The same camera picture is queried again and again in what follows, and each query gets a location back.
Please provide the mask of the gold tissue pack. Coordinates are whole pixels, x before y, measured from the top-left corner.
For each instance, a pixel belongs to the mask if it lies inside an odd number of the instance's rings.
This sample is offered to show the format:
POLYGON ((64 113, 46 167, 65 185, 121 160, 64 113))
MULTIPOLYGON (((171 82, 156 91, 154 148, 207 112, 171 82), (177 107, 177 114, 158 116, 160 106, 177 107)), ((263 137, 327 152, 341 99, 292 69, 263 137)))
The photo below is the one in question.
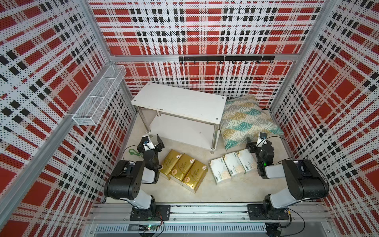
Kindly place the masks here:
POLYGON ((172 169, 170 178, 177 182, 179 185, 183 185, 183 181, 195 161, 196 159, 192 158, 191 156, 183 154, 172 169))
POLYGON ((164 158, 161 168, 160 168, 160 175, 163 178, 166 178, 167 180, 170 180, 170 174, 174 168, 174 166, 177 164, 179 159, 182 157, 182 153, 179 153, 175 150, 171 150, 168 155, 164 158))
POLYGON ((186 174, 185 178, 183 179, 182 185, 195 194, 207 173, 208 166, 200 161, 195 161, 188 173, 186 174))

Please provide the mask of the white tissue pack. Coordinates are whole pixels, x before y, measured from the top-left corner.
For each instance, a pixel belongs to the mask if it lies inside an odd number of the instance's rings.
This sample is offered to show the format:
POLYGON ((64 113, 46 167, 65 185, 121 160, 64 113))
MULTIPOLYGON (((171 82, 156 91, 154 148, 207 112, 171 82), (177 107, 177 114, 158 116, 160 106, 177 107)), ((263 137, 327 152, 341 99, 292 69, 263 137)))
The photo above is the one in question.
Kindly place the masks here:
POLYGON ((245 174, 245 169, 239 160, 237 152, 223 155, 223 160, 232 178, 245 174))
POLYGON ((237 156, 245 172, 257 171, 257 162, 253 153, 250 153, 247 149, 244 149, 238 151, 237 156))
POLYGON ((216 185, 231 181, 232 177, 223 158, 213 159, 209 162, 209 167, 213 173, 216 185))

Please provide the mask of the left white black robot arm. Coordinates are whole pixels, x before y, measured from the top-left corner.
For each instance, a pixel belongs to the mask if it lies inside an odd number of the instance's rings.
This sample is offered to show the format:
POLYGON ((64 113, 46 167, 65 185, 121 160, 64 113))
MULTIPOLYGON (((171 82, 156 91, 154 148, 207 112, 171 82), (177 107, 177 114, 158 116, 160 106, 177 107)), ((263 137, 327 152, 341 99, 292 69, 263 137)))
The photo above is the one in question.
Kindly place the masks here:
POLYGON ((157 135, 157 144, 145 135, 137 145, 142 161, 119 161, 104 186, 105 197, 127 201, 139 214, 151 217, 156 214, 155 198, 141 189, 142 184, 156 184, 159 180, 159 152, 165 148, 157 135))

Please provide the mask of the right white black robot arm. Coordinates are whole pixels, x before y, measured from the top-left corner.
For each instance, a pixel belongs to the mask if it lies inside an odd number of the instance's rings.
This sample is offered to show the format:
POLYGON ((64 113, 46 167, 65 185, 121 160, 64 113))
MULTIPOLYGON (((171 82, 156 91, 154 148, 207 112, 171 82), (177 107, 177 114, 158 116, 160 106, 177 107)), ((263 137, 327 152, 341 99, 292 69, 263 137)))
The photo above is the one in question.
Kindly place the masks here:
POLYGON ((322 172, 310 160, 284 159, 273 163, 274 147, 263 133, 257 142, 247 138, 246 149, 255 154, 257 172, 263 179, 286 180, 287 187, 283 190, 266 195, 261 205, 255 206, 251 213, 255 217, 267 219, 289 218, 288 207, 306 200, 325 198, 329 194, 329 184, 324 180, 322 172))

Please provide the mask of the white two-tier shelf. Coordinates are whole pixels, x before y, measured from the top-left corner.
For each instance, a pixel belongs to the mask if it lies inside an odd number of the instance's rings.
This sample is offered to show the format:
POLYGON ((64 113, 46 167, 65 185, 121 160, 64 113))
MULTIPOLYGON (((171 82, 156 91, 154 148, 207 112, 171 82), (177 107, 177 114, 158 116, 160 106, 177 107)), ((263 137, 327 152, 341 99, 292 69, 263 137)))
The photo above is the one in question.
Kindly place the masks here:
POLYGON ((147 83, 131 103, 149 135, 216 151, 226 97, 147 83))

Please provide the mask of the green gold patterned cushion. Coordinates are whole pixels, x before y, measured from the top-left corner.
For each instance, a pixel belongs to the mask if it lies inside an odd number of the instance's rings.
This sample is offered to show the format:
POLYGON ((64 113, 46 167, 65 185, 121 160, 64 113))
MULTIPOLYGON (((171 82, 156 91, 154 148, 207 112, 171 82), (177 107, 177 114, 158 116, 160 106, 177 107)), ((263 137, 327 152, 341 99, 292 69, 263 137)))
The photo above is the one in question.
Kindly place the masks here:
POLYGON ((227 100, 221 118, 220 132, 225 149, 257 139, 260 132, 283 135, 282 129, 258 105, 253 95, 227 100))

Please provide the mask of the green circuit board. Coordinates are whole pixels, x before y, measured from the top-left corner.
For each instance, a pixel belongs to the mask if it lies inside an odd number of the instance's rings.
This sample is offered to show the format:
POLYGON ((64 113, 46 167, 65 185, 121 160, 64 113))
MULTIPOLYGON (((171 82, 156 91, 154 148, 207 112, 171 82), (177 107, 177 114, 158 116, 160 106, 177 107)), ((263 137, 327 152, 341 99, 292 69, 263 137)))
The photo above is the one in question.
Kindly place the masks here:
POLYGON ((155 232, 158 227, 160 227, 160 225, 152 225, 152 224, 139 225, 138 231, 139 232, 155 232))

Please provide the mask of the green figure keychain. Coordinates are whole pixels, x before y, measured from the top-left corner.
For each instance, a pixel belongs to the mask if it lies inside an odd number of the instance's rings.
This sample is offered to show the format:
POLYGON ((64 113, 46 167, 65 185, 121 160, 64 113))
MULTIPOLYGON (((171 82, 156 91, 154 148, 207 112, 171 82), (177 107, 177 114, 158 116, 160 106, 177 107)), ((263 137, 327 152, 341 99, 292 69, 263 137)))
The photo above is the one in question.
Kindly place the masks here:
POLYGON ((136 151, 135 149, 129 149, 128 152, 131 156, 142 157, 141 154, 138 151, 136 151))

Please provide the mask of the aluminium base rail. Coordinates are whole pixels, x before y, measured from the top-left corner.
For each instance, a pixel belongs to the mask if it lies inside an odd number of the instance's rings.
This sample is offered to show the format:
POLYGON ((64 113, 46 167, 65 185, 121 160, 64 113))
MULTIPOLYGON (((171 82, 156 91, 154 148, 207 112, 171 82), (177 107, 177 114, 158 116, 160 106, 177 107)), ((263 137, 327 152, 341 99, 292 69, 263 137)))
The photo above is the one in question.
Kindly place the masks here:
POLYGON ((160 203, 153 217, 137 219, 131 205, 97 204, 89 215, 85 237, 337 237, 326 208, 317 202, 297 203, 287 219, 255 217, 257 202, 160 203), (139 232, 139 225, 160 225, 139 232))

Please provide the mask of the black wall hook rail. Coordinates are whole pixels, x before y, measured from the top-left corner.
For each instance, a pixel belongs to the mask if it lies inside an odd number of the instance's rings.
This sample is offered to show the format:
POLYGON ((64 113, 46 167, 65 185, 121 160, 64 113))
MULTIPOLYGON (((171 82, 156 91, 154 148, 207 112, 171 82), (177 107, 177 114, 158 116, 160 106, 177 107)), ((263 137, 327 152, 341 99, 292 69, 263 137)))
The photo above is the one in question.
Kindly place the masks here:
POLYGON ((272 62, 275 60, 274 55, 255 55, 255 56, 179 56, 180 62, 237 62, 237 61, 261 61, 272 62))

